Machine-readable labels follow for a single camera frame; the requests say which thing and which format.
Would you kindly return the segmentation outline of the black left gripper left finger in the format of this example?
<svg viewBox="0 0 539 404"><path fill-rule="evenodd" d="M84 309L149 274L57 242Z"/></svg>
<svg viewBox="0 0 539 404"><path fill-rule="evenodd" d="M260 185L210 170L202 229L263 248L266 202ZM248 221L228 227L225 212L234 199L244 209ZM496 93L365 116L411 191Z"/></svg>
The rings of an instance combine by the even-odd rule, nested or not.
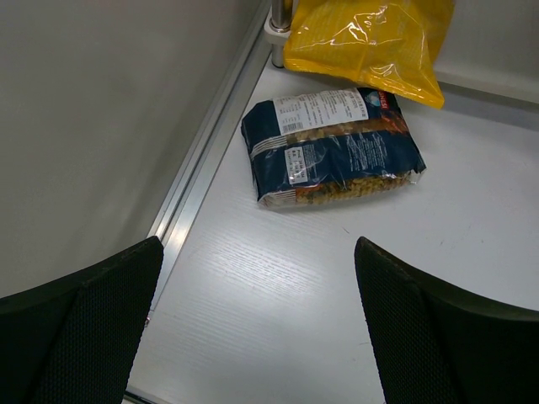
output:
<svg viewBox="0 0 539 404"><path fill-rule="evenodd" d="M163 264L158 237L1 299L3 403L120 403Z"/></svg>

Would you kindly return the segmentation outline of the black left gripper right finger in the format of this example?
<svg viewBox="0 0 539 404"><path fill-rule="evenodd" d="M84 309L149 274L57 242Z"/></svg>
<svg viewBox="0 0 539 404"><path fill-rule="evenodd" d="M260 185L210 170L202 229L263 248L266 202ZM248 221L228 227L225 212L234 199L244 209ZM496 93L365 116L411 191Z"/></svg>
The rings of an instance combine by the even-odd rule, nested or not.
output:
<svg viewBox="0 0 539 404"><path fill-rule="evenodd" d="M355 272L387 403L536 403L538 313L450 284L360 237Z"/></svg>

